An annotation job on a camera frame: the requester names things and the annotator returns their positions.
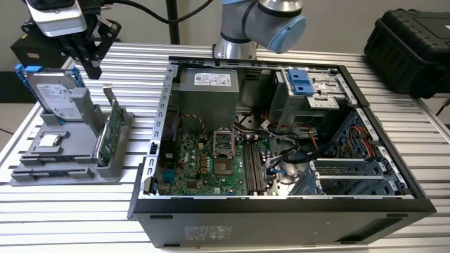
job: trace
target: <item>slotted metal table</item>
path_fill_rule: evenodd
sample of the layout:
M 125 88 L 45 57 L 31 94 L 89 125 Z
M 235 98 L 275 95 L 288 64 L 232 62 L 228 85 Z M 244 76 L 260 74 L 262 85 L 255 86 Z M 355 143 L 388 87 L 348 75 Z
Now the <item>slotted metal table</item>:
M 0 153 L 0 252 L 160 251 L 152 247 L 139 223 L 127 221 L 127 209 L 137 164 L 149 149 L 169 55 L 211 57 L 211 48 L 116 43 L 101 63 L 101 79 L 89 80 L 83 73 L 92 101 L 105 111 L 111 109 L 101 90 L 103 84 L 111 83 L 120 104 L 136 115 L 120 182 L 21 188 L 8 185 L 12 168 L 41 124 L 41 108 L 33 107 Z M 450 252 L 450 133 L 422 101 L 391 93 L 360 55 L 300 51 L 279 55 L 259 50 L 258 58 L 347 67 L 438 212 L 367 246 L 180 248 L 176 252 Z

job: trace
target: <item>power supply label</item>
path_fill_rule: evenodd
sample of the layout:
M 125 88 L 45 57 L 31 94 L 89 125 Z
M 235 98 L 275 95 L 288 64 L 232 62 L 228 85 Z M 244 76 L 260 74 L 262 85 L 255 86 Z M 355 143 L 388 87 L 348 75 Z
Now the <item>power supply label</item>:
M 231 86 L 230 74 L 196 73 L 193 85 Z

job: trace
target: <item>black hard case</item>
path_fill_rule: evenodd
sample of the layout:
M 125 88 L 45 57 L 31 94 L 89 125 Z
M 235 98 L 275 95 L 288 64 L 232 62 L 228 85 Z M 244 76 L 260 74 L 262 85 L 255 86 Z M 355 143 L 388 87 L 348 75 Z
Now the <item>black hard case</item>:
M 415 98 L 450 93 L 450 13 L 387 11 L 364 54 L 391 91 Z

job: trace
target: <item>sticker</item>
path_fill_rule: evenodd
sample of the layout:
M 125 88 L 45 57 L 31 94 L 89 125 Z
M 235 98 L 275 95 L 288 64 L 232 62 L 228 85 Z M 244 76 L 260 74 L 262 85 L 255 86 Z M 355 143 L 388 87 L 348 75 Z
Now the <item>sticker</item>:
M 200 240 L 228 240 L 232 226 L 184 226 L 185 239 Z
M 193 85 L 231 86 L 230 74 L 196 73 Z
M 69 90 L 60 84 L 39 84 L 43 99 L 53 114 L 65 120 L 80 120 L 81 114 L 72 101 Z
M 316 90 L 324 90 L 326 89 L 326 85 L 324 84 L 315 84 L 315 89 Z
M 267 130 L 268 125 L 270 125 L 270 121 L 264 120 L 264 122 L 260 124 L 260 127 Z
M 39 59 L 39 54 L 28 53 L 27 55 L 29 58 Z

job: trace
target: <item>white label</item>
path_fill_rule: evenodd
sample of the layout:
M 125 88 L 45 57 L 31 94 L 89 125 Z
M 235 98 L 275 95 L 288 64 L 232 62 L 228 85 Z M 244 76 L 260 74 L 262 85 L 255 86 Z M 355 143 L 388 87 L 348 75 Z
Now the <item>white label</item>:
M 81 119 L 80 111 L 71 99 L 69 90 L 60 84 L 39 84 L 43 99 L 53 114 L 65 120 Z
M 231 86 L 230 74 L 196 73 L 193 85 Z
M 264 120 L 264 122 L 260 124 L 260 127 L 267 130 L 268 125 L 270 125 L 270 121 Z
M 315 84 L 314 86 L 315 86 L 315 88 L 318 90 L 324 90 L 326 89 L 326 85 L 324 84 Z

